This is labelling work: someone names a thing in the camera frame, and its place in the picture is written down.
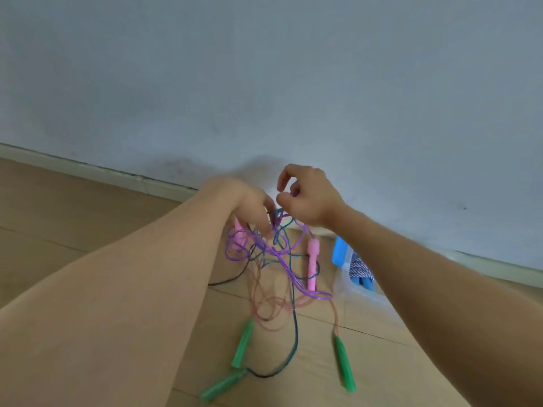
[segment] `tangled jump rope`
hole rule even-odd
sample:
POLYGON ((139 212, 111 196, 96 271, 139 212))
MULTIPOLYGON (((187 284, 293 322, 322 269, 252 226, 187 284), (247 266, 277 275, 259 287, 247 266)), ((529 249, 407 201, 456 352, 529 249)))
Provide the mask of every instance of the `tangled jump rope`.
POLYGON ((328 301, 332 306, 335 318, 333 332, 335 336, 336 354, 341 368, 343 382, 347 391, 356 392, 356 383, 352 375, 351 366, 347 357, 347 351, 345 350, 345 346, 343 345, 341 338, 339 338, 338 313, 333 302, 333 296, 330 293, 318 291, 316 289, 316 277, 320 273, 320 265, 316 260, 316 257, 319 254, 319 240, 315 238, 313 233, 305 224, 297 221, 295 218, 291 217, 288 224, 281 226, 282 220, 289 217, 291 216, 282 209, 278 209, 275 212, 275 216, 272 217, 272 231, 274 234, 273 246, 268 245, 258 230, 251 230, 250 227, 248 227, 248 230, 244 229, 237 219, 235 225, 227 233, 228 241, 224 252, 226 258, 232 261, 247 260, 247 262, 241 273, 235 277, 218 283, 210 283, 209 286, 233 282, 240 278, 242 274, 246 273, 248 266, 251 263, 255 264, 256 267, 246 273, 252 282, 250 283, 251 288, 249 294, 252 307, 252 317, 243 330, 240 344, 238 345, 236 354, 234 355, 234 359, 231 364, 234 371, 224 380, 205 390, 200 395, 200 400, 203 402, 211 402, 215 397, 233 387, 248 374, 251 374, 257 378, 265 379, 274 377, 281 373, 294 358, 296 350, 298 349, 298 320, 296 318, 296 310, 307 307, 314 300, 328 301), (293 245, 290 245, 290 240, 285 229, 294 222, 302 229, 302 235, 293 245), (311 239, 309 240, 307 247, 308 254, 306 254, 309 256, 307 277, 303 277, 298 276, 292 270, 292 259, 303 256, 302 254, 294 254, 293 251, 295 247, 301 243, 301 240, 306 233, 311 236, 311 239), (260 286, 261 271, 264 267, 271 263, 281 264, 287 274, 288 283, 283 297, 270 297, 260 286), (295 290, 299 291, 301 295, 295 297, 295 290), (267 304, 271 307, 269 314, 261 314, 259 308, 262 304, 267 304), (268 328, 266 324, 269 321, 274 320, 278 315, 281 314, 282 311, 291 313, 294 321, 294 345, 292 346, 292 350, 290 350, 290 353, 285 361, 279 364, 275 370, 266 374, 258 373, 250 367, 243 366, 243 356, 245 355, 245 350, 253 332, 254 322, 256 321, 260 327, 266 331, 278 331, 278 329, 268 328))

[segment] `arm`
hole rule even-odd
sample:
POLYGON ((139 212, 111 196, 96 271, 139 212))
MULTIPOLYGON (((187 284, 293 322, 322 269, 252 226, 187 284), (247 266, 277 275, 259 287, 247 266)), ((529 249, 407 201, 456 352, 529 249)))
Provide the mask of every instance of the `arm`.
POLYGON ((262 190, 229 177, 0 310, 0 405, 159 406, 229 215, 271 232, 262 190))
POLYGON ((543 307, 347 206, 321 170, 288 165, 277 202, 343 238, 420 346, 474 406, 543 403, 543 307))

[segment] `pink jump rope handle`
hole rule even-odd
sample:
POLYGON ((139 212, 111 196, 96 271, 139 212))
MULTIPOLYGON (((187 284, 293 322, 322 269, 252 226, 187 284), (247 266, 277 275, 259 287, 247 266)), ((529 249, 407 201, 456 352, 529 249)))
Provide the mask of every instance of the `pink jump rope handle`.
POLYGON ((236 217, 236 222, 234 224, 234 227, 236 229, 236 233, 234 234, 234 249, 237 251, 241 251, 243 247, 245 247, 245 244, 247 243, 247 236, 245 235, 244 232, 242 232, 243 227, 241 226, 237 217, 236 217))
POLYGON ((320 245, 319 240, 312 238, 307 245, 307 253, 309 254, 309 267, 307 268, 307 289, 309 291, 315 291, 316 277, 316 257, 319 255, 320 245))

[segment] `left hand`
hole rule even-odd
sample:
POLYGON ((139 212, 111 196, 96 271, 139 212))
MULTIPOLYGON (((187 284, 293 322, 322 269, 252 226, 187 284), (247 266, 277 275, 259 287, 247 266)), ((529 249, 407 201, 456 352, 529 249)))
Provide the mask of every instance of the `left hand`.
POLYGON ((266 238, 272 238, 272 225, 268 221, 268 213, 275 215, 277 209, 273 199, 261 188, 253 187, 246 182, 228 175, 215 176, 207 184, 226 191, 234 199, 232 213, 238 218, 243 227, 247 223, 256 228, 266 238))

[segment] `hand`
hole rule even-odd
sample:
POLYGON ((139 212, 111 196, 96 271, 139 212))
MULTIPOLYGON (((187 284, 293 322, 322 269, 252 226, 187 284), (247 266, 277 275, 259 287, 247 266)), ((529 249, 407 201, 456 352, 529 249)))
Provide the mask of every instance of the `hand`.
POLYGON ((345 202, 324 171, 309 165, 289 164, 279 176, 277 191, 285 191, 292 177, 297 180, 290 186, 290 194, 278 194, 277 203, 305 224, 329 228, 334 214, 345 202))
POLYGON ((206 187, 219 190, 227 194, 229 200, 234 201, 231 212, 238 218, 241 225, 247 228, 247 223, 256 226, 262 236, 272 238, 272 226, 268 222, 275 216, 275 203, 273 199, 261 188, 253 187, 246 182, 228 175, 219 175, 211 178, 206 187))

